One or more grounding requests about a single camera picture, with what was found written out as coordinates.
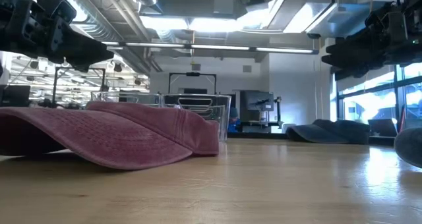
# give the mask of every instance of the red baseball cap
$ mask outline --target red baseball cap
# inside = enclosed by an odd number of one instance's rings
[[[218,155],[218,123],[184,109],[90,102],[87,110],[0,108],[0,155],[70,149],[115,169],[145,169]]]

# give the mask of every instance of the desk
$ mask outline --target desk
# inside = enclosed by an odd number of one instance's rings
[[[0,223],[422,223],[422,170],[392,148],[231,139],[218,157],[119,172],[0,157]]]

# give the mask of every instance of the wooden table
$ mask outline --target wooden table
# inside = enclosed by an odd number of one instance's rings
[[[422,223],[422,170],[392,148],[230,140],[218,157],[116,172],[0,157],[0,223]]]

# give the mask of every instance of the cap brim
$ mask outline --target cap brim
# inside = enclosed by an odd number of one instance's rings
[[[287,136],[300,142],[331,143],[344,144],[348,141],[338,135],[335,135],[316,125],[301,125],[289,127],[286,131]]]
[[[0,155],[70,149],[115,169],[145,169],[184,159],[187,148],[120,116],[99,111],[0,109]]]

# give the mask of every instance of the clear plastic bin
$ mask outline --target clear plastic bin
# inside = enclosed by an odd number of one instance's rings
[[[207,121],[217,121],[220,141],[227,140],[231,96],[167,94],[163,97],[165,107],[188,109]]]
[[[141,103],[152,107],[163,107],[163,97],[160,94],[142,92],[91,92],[92,101]]]

